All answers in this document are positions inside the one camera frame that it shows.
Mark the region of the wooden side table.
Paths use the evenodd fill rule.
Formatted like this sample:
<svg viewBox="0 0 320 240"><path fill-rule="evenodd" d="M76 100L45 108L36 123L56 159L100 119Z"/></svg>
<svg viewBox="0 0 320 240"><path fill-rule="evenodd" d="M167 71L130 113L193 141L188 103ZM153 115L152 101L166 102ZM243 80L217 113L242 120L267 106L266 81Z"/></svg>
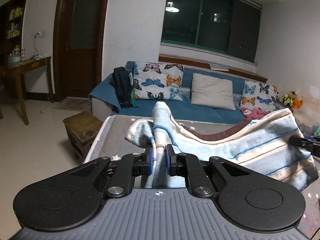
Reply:
<svg viewBox="0 0 320 240"><path fill-rule="evenodd" d="M25 107L24 92L26 92L24 75L39 68L46 68L46 78L48 85L48 99L51 103L54 102L54 92L52 86L51 73L51 56L41 57L36 60L25 60L13 63L12 65L1 65L1 77L12 77L15 79L15 87L18 96L18 102L22 113L22 120L25 125L29 125L27 110Z"/></svg>

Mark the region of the butterfly pillow left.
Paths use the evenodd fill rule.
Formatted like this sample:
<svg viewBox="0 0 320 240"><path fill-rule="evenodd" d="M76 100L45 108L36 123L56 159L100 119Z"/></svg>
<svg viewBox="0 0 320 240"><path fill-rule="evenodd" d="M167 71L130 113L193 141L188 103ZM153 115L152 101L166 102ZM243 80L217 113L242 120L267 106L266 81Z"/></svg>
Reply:
<svg viewBox="0 0 320 240"><path fill-rule="evenodd" d="M183 65L135 62L132 71L136 99L183 100L181 92Z"/></svg>

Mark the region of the dark backpack on sofa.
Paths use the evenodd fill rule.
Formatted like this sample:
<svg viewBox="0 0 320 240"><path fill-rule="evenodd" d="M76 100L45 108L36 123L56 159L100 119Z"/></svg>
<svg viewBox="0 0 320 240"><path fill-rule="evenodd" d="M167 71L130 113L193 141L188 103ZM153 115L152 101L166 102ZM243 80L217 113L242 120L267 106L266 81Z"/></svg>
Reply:
<svg viewBox="0 0 320 240"><path fill-rule="evenodd" d="M124 67L117 67L113 70L112 78L120 107L132 107L135 103L132 73Z"/></svg>

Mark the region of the dark bookshelf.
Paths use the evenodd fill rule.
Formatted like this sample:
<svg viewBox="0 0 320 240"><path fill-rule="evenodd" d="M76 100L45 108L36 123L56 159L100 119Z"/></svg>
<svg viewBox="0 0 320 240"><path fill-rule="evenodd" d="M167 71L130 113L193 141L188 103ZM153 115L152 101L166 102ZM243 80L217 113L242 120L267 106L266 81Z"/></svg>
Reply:
<svg viewBox="0 0 320 240"><path fill-rule="evenodd" d="M27 0L10 0L1 5L1 77L21 61L22 29Z"/></svg>

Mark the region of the plush toy bear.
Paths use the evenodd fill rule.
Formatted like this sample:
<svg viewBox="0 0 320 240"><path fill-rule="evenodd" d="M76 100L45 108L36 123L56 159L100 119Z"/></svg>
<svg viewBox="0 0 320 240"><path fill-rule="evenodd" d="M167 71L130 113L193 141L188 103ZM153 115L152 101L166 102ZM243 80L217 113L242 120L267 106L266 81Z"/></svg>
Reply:
<svg viewBox="0 0 320 240"><path fill-rule="evenodd" d="M298 99L298 94L295 90L292 90L288 94L285 94L282 97L280 97L279 101L284 106L289 107L291 111L299 109L303 104L303 100Z"/></svg>

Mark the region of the butterfly pillow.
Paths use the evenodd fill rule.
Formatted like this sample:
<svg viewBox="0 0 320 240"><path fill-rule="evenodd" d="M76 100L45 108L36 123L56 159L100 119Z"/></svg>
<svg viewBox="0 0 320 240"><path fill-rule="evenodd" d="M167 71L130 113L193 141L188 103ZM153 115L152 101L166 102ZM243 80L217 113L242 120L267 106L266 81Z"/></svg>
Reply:
<svg viewBox="0 0 320 240"><path fill-rule="evenodd" d="M181 92L183 65L135 62L132 71L136 99L183 100Z"/></svg>
<svg viewBox="0 0 320 240"><path fill-rule="evenodd" d="M275 101L277 97L278 90L275 85L246 80L240 100L240 107L249 110L260 109L273 112L276 110Z"/></svg>

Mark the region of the pink cloth on sofa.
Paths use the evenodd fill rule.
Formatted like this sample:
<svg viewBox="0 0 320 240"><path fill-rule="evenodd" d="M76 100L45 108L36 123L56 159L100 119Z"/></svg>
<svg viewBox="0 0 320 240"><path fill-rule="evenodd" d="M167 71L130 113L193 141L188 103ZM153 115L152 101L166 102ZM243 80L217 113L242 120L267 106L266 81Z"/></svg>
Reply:
<svg viewBox="0 0 320 240"><path fill-rule="evenodd" d="M261 119L264 116L270 114L269 111L264 111L259 108L254 108L254 109L241 108L241 111L242 111L244 117L247 118L248 120Z"/></svg>

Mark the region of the blue sofa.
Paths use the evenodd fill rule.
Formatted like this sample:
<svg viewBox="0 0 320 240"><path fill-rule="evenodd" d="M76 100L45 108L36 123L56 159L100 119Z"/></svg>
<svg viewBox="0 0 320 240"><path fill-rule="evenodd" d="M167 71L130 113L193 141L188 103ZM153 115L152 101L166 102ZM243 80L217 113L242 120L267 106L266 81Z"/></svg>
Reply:
<svg viewBox="0 0 320 240"><path fill-rule="evenodd" d="M245 110L275 111L278 90L228 74L196 70L178 63L129 61L115 68L89 94L93 115L151 117L159 101L180 120L234 125Z"/></svg>

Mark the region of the blue white striped shirt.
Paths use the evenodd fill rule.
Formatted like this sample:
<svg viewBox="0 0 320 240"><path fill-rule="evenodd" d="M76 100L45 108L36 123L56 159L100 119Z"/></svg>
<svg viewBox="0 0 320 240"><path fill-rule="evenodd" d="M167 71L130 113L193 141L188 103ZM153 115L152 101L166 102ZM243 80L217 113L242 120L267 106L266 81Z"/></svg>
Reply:
<svg viewBox="0 0 320 240"><path fill-rule="evenodd" d="M175 153L190 153L208 161L218 156L253 171L303 190L319 177L310 152L289 145L291 136L303 137L295 117L281 109L259 120L242 121L215 134L199 134L180 125L164 102L155 104L153 119L140 119L129 128L125 139L141 148L151 145L155 151L152 175L144 187L184 187L182 177L167 174L165 147L171 144Z"/></svg>

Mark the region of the small wooden stool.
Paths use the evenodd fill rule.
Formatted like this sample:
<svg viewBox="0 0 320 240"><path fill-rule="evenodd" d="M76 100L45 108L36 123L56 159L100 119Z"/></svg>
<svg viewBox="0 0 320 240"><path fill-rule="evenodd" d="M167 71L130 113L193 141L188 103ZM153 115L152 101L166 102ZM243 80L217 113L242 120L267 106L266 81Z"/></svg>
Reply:
<svg viewBox="0 0 320 240"><path fill-rule="evenodd" d="M68 139L76 154L85 160L103 122L88 111L63 119Z"/></svg>

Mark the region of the butterfly pillow right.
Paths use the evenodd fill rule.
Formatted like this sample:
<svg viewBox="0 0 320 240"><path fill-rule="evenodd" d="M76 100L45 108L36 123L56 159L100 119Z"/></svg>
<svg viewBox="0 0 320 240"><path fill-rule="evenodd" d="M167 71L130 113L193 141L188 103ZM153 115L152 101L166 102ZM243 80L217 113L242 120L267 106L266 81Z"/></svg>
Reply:
<svg viewBox="0 0 320 240"><path fill-rule="evenodd" d="M277 97L278 90L275 85L246 80L240 100L240 107L249 110L260 109L273 112L276 110L275 101Z"/></svg>

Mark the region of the plain beige cushion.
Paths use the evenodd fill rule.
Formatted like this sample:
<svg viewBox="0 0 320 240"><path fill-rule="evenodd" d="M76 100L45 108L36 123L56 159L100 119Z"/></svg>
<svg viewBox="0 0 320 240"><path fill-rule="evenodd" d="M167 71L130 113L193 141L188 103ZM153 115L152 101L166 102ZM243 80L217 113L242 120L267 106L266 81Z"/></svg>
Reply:
<svg viewBox="0 0 320 240"><path fill-rule="evenodd" d="M194 73L191 83L191 103L234 111L232 81Z"/></svg>

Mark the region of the dark wooden door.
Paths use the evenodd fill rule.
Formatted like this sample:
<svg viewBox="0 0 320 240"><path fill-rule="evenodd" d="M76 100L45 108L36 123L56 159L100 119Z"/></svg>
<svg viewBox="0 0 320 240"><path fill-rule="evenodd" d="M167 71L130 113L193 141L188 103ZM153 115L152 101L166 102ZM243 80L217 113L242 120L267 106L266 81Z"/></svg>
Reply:
<svg viewBox="0 0 320 240"><path fill-rule="evenodd" d="M53 33L55 100L86 98L101 82L108 0L57 0Z"/></svg>

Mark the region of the dark window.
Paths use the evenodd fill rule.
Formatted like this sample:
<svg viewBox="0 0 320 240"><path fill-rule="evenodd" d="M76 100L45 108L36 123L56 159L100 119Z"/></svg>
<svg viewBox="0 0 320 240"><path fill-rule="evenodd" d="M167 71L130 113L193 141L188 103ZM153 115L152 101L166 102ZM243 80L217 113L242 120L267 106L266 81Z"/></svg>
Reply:
<svg viewBox="0 0 320 240"><path fill-rule="evenodd" d="M261 10L241 0L167 0L161 41L254 62Z"/></svg>

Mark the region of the grey star tablecloth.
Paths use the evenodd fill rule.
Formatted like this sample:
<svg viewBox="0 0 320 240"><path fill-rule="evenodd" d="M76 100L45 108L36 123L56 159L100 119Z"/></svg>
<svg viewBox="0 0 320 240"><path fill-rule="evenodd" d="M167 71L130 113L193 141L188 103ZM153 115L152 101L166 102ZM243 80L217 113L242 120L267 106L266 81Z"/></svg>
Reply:
<svg viewBox="0 0 320 240"><path fill-rule="evenodd" d="M139 120L139 116L113 115L109 116L100 128L85 162L100 156L108 156L118 160L125 154L143 152L142 148L125 140L129 127ZM200 134L215 134L232 127L228 124L177 120L177 122ZM319 180L302 191L306 201L306 210L298 229L310 239L319 239Z"/></svg>

